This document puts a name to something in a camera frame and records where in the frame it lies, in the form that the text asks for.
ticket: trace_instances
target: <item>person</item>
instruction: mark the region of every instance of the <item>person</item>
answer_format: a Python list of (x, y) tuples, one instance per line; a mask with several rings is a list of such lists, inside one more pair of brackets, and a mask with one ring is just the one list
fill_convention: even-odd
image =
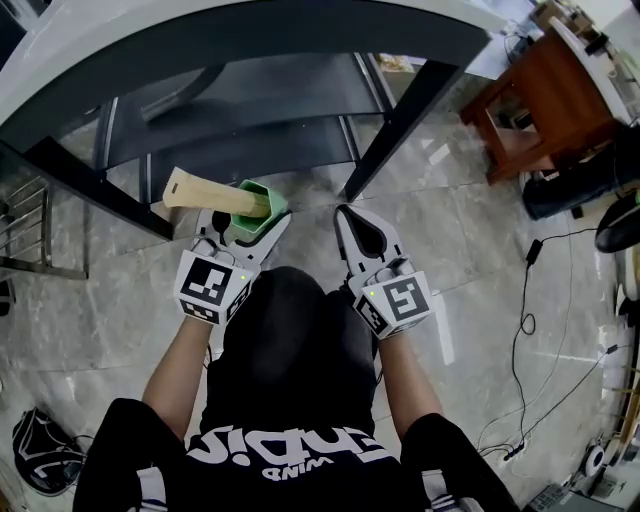
[[(107, 411), (73, 510), (518, 510), (444, 418), (408, 334), (374, 342), (351, 302), (300, 270), (263, 272), (208, 367), (188, 450), (212, 326), (187, 317), (142, 401)], [(373, 438), (376, 349), (400, 461)]]

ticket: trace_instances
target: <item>marble floor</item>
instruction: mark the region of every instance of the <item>marble floor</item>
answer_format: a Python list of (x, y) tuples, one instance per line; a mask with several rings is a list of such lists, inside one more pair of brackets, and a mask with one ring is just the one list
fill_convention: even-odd
[[(411, 331), (416, 357), (428, 373), (448, 418), (474, 444), (517, 442), (520, 397), (511, 374), (511, 346), (518, 327), (524, 257), (531, 242), (597, 223), (565, 214), (532, 222), (517, 183), (487, 186), (489, 161), (477, 134), (456, 114), (464, 94), (455, 87), (367, 187), (356, 204), (393, 223), (415, 266), (426, 272), (435, 315)], [(375, 121), (359, 122), (362, 143)], [(260, 181), (279, 190), (295, 211), (267, 267), (293, 265), (326, 291), (346, 268), (338, 254), (332, 213), (352, 165), (289, 173)], [(110, 179), (136, 193), (135, 162)], [(17, 303), (0, 318), (0, 487), (24, 492), (29, 510), (70, 510), (74, 490), (42, 498), (20, 490), (13, 474), (11, 429), (21, 413), (39, 405), (69, 432), (94, 434), (116, 397), (139, 398), (176, 332), (182, 315), (172, 300), (181, 251), (189, 246), (195, 215), (173, 212), (176, 240), (164, 243), (56, 192), (54, 262), (83, 268), (87, 282), (21, 275)], [(615, 265), (596, 253), (593, 235), (545, 243), (530, 273), (527, 311), (537, 330), (521, 335), (516, 369), (531, 426), (589, 370), (606, 347), (625, 344), (627, 333), (613, 314)], [(221, 351), (221, 333), (211, 344)], [(616, 384), (626, 354), (604, 359), (584, 384), (533, 432), (525, 451), (509, 463), (487, 460), (517, 502), (524, 505), (544, 486), (576, 469), (586, 443), (610, 432)], [(198, 397), (194, 432), (204, 396)], [(373, 408), (376, 436), (399, 454), (384, 386)], [(484, 430), (491, 420), (501, 418)]]

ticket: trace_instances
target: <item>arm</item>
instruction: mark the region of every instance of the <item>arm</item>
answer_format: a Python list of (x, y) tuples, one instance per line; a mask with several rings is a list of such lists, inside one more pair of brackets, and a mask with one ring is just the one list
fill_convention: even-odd
[(211, 330), (210, 324), (186, 317), (142, 395), (181, 441), (191, 421)]
[(441, 415), (442, 406), (416, 361), (406, 333), (381, 340), (379, 347), (391, 416), (402, 441), (416, 420), (431, 413)]

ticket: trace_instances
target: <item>wire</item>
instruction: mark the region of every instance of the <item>wire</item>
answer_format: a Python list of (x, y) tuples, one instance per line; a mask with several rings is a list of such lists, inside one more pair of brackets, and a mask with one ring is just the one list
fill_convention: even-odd
[(507, 455), (509, 455), (509, 454), (511, 453), (511, 452), (510, 452), (509, 450), (507, 450), (506, 448), (494, 448), (493, 450), (491, 450), (491, 451), (489, 451), (489, 452), (487, 452), (487, 453), (481, 454), (481, 457), (483, 457), (483, 458), (484, 458), (484, 457), (487, 457), (488, 455), (491, 455), (491, 454), (492, 454), (492, 453), (494, 453), (494, 452), (500, 452), (500, 451), (506, 452), (506, 453), (507, 453)]
[[(581, 234), (581, 233), (585, 233), (587, 231), (596, 231), (596, 228), (587, 228), (587, 229), (583, 229), (583, 230), (580, 230), (580, 231), (569, 232), (569, 233), (566, 233), (564, 235), (550, 236), (550, 237), (542, 239), (541, 240), (541, 244), (544, 244), (544, 242), (547, 242), (549, 240), (555, 240), (555, 239), (559, 239), (559, 238), (567, 238), (567, 237), (571, 237), (573, 235), (578, 235), (578, 234)], [(503, 445), (495, 445), (495, 446), (490, 446), (490, 447), (486, 447), (486, 448), (480, 449), (480, 443), (482, 443), (482, 438), (484, 436), (484, 433), (487, 431), (487, 429), (491, 425), (493, 425), (493, 424), (497, 423), (498, 421), (501, 421), (501, 420), (503, 420), (505, 418), (508, 418), (509, 416), (511, 416), (513, 414), (517, 414), (519, 412), (522, 412), (522, 415), (520, 417), (520, 435), (521, 435), (520, 445), (522, 445), (522, 443), (524, 442), (525, 434), (523, 433), (523, 430), (524, 430), (523, 429), (523, 424), (524, 424), (524, 418), (525, 418), (525, 415), (526, 415), (526, 409), (527, 409), (527, 407), (530, 407), (531, 405), (533, 405), (540, 398), (540, 396), (542, 395), (542, 392), (544, 391), (544, 389), (546, 388), (547, 384), (551, 380), (551, 377), (555, 373), (555, 370), (556, 370), (556, 368), (558, 366), (558, 362), (560, 360), (560, 354), (562, 353), (562, 348), (564, 346), (564, 342), (565, 342), (566, 337), (567, 337), (567, 330), (568, 330), (568, 325), (569, 325), (569, 312), (571, 310), (572, 288), (573, 288), (573, 249), (572, 249), (571, 239), (569, 239), (569, 259), (571, 261), (570, 270), (569, 270), (569, 301), (568, 301), (568, 304), (567, 304), (567, 313), (566, 313), (566, 316), (565, 316), (564, 331), (563, 331), (563, 334), (562, 334), (562, 339), (560, 341), (560, 345), (558, 347), (558, 351), (556, 353), (556, 358), (555, 358), (555, 361), (553, 363), (553, 367), (551, 368), (551, 371), (547, 375), (547, 378), (545, 379), (545, 381), (542, 383), (542, 386), (540, 386), (540, 389), (536, 393), (536, 396), (529, 403), (527, 403), (525, 401), (525, 399), (524, 399), (524, 394), (522, 392), (522, 384), (521, 384), (520, 379), (518, 378), (518, 376), (516, 374), (516, 371), (515, 371), (515, 349), (516, 349), (517, 338), (518, 338), (518, 335), (520, 334), (520, 331), (524, 332), (528, 336), (531, 336), (532, 334), (534, 334), (534, 332), (536, 330), (536, 318), (535, 318), (535, 316), (532, 313), (527, 313), (526, 315), (524, 314), (526, 290), (527, 290), (528, 277), (529, 277), (529, 269), (531, 268), (531, 266), (533, 266), (533, 263), (527, 265), (526, 273), (525, 273), (525, 283), (524, 283), (523, 291), (522, 291), (522, 308), (521, 308), (521, 311), (520, 311), (520, 326), (519, 326), (518, 331), (516, 332), (516, 334), (514, 336), (514, 340), (513, 340), (513, 343), (512, 343), (512, 357), (511, 357), (511, 371), (513, 373), (514, 378), (516, 379), (516, 383), (518, 384), (518, 389), (520, 391), (520, 398), (521, 398), (521, 401), (522, 401), (522, 407), (520, 407), (519, 409), (516, 409), (514, 411), (511, 411), (509, 413), (506, 413), (506, 414), (504, 414), (502, 416), (499, 416), (499, 417), (491, 420), (489, 423), (487, 423), (484, 426), (484, 428), (480, 432), (480, 436), (478, 437), (478, 441), (476, 443), (476, 449), (479, 450), (479, 451), (486, 450), (488, 448), (495, 448), (495, 447), (498, 447), (498, 446), (503, 446)], [(533, 326), (532, 326), (531, 330), (527, 331), (524, 328), (524, 325), (526, 324), (526, 322), (527, 322), (529, 317), (531, 317), (531, 319), (533, 321)]]
[(551, 409), (549, 409), (544, 416), (542, 416), (539, 420), (537, 420), (533, 426), (527, 430), (527, 432), (525, 433), (525, 436), (529, 435), (534, 428), (536, 428), (544, 419), (546, 419), (553, 411), (555, 411), (567, 398), (569, 398), (569, 396), (571, 396), (571, 394), (578, 389), (578, 387), (580, 387), (580, 384), (582, 384), (585, 380), (587, 380), (587, 377), (589, 377), (589, 375), (591, 375), (591, 373), (593, 372), (593, 370), (595, 370), (598, 365), (600, 364), (600, 361), (602, 361), (606, 356), (608, 356), (609, 354), (613, 354), (614, 352), (617, 352), (618, 350), (620, 350), (621, 348), (628, 348), (631, 347), (631, 345), (623, 345), (621, 347), (619, 347), (618, 345), (612, 345), (611, 347), (609, 347), (606, 352), (604, 354), (602, 354), (598, 360), (595, 362), (595, 364), (591, 367), (591, 369), (585, 373), (584, 377), (582, 377), (578, 383), (573, 386), (573, 388), (571, 388), (571, 391), (569, 391), (566, 395), (564, 395), (562, 397), (562, 399), (560, 399), (560, 401), (558, 401), (556, 403), (556, 405), (554, 405)]
[(548, 240), (555, 240), (556, 238), (567, 238), (568, 236), (579, 235), (580, 233), (586, 233), (587, 231), (598, 231), (598, 228), (587, 228), (581, 229), (580, 231), (572, 231), (571, 233), (567, 233), (566, 235), (550, 236), (548, 238), (543, 238), (541, 242), (545, 243)]
[[(527, 413), (527, 403), (524, 399), (524, 390), (522, 389), (522, 383), (518, 378), (518, 374), (516, 373), (516, 344), (518, 342), (518, 336), (520, 332), (525, 333), (527, 336), (532, 336), (536, 332), (536, 317), (531, 313), (525, 314), (524, 310), (526, 307), (527, 300), (527, 283), (529, 282), (529, 269), (531, 268), (531, 264), (527, 265), (524, 274), (524, 286), (522, 287), (522, 307), (520, 308), (520, 326), (516, 331), (515, 336), (513, 337), (513, 342), (511, 344), (511, 373), (513, 374), (513, 378), (516, 379), (516, 384), (518, 384), (518, 390), (520, 391), (520, 399), (522, 400), (522, 415), (520, 416), (520, 434), (522, 435), (522, 439), (524, 440), (524, 416)], [(531, 319), (533, 325), (531, 326), (531, 330), (527, 330), (524, 327), (524, 324), (528, 319)]]
[(491, 450), (492, 448), (501, 448), (501, 447), (508, 447), (510, 448), (512, 451), (515, 450), (515, 447), (512, 444), (509, 443), (500, 443), (500, 444), (495, 444), (493, 446), (487, 446), (485, 448), (482, 448), (482, 450), (478, 450), (478, 452), (480, 453), (480, 455), (482, 455), (484, 457), (484, 455), (482, 454), (482, 452), (486, 452), (487, 450)]

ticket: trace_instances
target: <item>green cup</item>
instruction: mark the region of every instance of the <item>green cup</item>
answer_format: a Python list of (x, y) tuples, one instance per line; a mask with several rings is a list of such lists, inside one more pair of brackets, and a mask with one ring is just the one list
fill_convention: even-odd
[(277, 192), (267, 188), (260, 183), (251, 180), (244, 180), (238, 186), (239, 189), (247, 190), (255, 194), (267, 196), (269, 198), (270, 213), (268, 217), (245, 217), (244, 215), (231, 215), (231, 223), (243, 231), (252, 235), (259, 234), (278, 215), (287, 210), (287, 201)]

